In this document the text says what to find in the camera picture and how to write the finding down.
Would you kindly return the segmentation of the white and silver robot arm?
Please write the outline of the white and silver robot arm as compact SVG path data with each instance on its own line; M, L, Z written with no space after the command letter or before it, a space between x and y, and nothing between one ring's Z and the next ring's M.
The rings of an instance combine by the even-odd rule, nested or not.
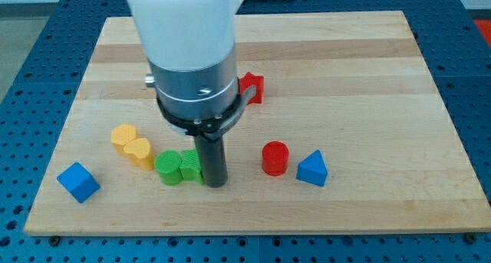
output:
M234 16L244 0L127 0L164 118L215 141L255 93L239 92Z

